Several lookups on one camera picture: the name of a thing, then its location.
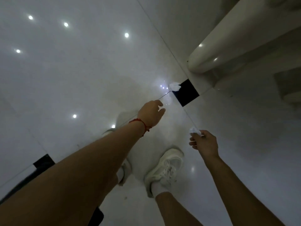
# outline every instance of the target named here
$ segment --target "forearm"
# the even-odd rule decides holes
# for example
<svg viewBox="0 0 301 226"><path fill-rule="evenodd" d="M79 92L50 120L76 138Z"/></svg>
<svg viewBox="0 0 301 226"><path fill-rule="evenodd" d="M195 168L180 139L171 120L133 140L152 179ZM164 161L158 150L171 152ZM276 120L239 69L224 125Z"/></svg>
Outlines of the forearm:
<svg viewBox="0 0 301 226"><path fill-rule="evenodd" d="M205 160L233 226L284 224L267 209L219 157Z"/></svg>
<svg viewBox="0 0 301 226"><path fill-rule="evenodd" d="M131 122L68 156L1 205L0 218L5 221L7 216L8 225L18 220L24 225L56 225L78 209L93 212L106 184L144 130L142 122ZM12 218L11 212L22 216Z"/></svg>

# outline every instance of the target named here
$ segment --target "red string bracelet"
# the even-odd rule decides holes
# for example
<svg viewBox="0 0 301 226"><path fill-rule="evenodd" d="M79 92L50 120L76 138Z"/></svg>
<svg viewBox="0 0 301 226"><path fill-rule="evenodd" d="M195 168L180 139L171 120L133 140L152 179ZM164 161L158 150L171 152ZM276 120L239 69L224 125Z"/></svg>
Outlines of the red string bracelet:
<svg viewBox="0 0 301 226"><path fill-rule="evenodd" d="M146 124L140 119L140 118L136 118L136 119L133 119L132 121L130 121L129 123L131 123L131 122L133 122L133 121L141 121L143 124L144 124L144 133L143 133L143 135L142 135L142 137L144 136L144 134L146 133L146 131L150 131L149 129L151 128L151 127L147 127L146 126Z"/></svg>

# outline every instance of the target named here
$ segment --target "glossy floor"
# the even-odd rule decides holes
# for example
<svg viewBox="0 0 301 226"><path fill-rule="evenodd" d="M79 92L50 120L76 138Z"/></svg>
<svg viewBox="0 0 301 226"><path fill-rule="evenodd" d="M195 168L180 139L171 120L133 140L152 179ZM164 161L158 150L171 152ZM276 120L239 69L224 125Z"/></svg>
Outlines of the glossy floor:
<svg viewBox="0 0 301 226"><path fill-rule="evenodd" d="M163 225L142 178L170 147L185 153L175 197L204 225L231 224L188 146L193 125L218 137L221 156L277 216L300 224L300 119L272 78L230 97L186 68L213 29L220 0L0 3L1 196L43 155L58 162L161 98L166 114L131 150L133 175L105 199L103 225ZM167 87L187 78L201 96L183 108Z"/></svg>

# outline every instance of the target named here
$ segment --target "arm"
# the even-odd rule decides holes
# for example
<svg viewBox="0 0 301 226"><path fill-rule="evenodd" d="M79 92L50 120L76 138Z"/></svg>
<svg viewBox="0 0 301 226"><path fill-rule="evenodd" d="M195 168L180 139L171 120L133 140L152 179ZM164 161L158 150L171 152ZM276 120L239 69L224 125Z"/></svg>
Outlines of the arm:
<svg viewBox="0 0 301 226"><path fill-rule="evenodd" d="M217 190L228 211L232 224L284 226L239 180L231 168L219 157L216 137L201 130L204 137L193 133L189 144L197 149L209 169Z"/></svg>
<svg viewBox="0 0 301 226"><path fill-rule="evenodd" d="M153 127L165 109L157 101L138 113ZM68 156L0 205L0 225L87 225L107 183L145 131L131 122Z"/></svg>

